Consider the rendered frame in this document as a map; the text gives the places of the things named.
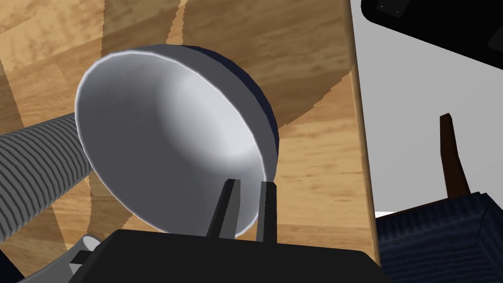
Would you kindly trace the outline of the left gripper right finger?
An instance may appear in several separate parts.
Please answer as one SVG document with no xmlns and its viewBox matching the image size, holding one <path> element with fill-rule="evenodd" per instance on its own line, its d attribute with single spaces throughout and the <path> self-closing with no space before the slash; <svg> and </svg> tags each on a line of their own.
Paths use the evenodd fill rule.
<svg viewBox="0 0 503 283">
<path fill-rule="evenodd" d="M 277 242 L 277 187 L 274 182 L 261 183 L 255 240 Z"/>
</svg>

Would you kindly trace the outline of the grey ribbed cylinder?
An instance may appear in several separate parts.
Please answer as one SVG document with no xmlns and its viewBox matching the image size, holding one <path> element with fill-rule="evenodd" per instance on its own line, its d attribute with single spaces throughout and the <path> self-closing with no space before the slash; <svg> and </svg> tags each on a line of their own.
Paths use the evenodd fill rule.
<svg viewBox="0 0 503 283">
<path fill-rule="evenodd" d="M 0 243 L 91 170 L 73 113 L 0 135 Z"/>
</svg>

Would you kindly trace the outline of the black block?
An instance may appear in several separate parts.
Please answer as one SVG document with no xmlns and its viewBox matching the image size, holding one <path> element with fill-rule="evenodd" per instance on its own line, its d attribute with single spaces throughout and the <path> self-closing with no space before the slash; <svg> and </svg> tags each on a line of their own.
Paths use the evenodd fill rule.
<svg viewBox="0 0 503 283">
<path fill-rule="evenodd" d="M 503 0 L 361 0 L 366 20 L 503 70 Z"/>
</svg>

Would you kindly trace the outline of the white bowl with dark outside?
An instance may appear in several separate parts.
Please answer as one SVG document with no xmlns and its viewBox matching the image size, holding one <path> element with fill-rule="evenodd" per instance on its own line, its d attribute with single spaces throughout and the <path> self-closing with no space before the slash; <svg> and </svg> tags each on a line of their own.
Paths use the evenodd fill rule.
<svg viewBox="0 0 503 283">
<path fill-rule="evenodd" d="M 224 183 L 240 185 L 235 236 L 256 222 L 279 155 L 272 107 L 251 76 L 198 46 L 110 53 L 83 74 L 75 121 L 99 179 L 133 215 L 205 236 Z"/>
</svg>

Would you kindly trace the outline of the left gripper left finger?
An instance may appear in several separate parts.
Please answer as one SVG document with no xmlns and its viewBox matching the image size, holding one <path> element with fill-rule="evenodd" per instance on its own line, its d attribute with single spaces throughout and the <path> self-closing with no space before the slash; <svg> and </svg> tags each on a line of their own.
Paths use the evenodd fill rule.
<svg viewBox="0 0 503 283">
<path fill-rule="evenodd" d="M 240 180 L 228 179 L 222 188 L 207 237 L 234 239 L 240 210 Z"/>
</svg>

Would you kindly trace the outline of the dark blue chair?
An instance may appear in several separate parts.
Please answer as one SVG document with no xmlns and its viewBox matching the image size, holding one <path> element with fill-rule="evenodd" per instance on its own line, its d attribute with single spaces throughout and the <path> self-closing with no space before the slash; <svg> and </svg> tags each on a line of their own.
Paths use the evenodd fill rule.
<svg viewBox="0 0 503 283">
<path fill-rule="evenodd" d="M 503 209 L 470 191 L 450 114 L 440 117 L 447 198 L 376 218 L 393 283 L 503 283 Z"/>
</svg>

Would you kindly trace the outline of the wooden table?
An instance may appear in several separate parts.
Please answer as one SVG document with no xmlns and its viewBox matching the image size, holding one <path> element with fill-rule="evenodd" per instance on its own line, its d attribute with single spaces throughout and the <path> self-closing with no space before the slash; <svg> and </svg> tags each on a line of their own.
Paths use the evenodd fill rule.
<svg viewBox="0 0 503 283">
<path fill-rule="evenodd" d="M 270 101 L 278 240 L 378 261 L 350 0 L 0 0 L 0 134 L 71 113 L 100 56 L 163 42 L 230 58 Z"/>
</svg>

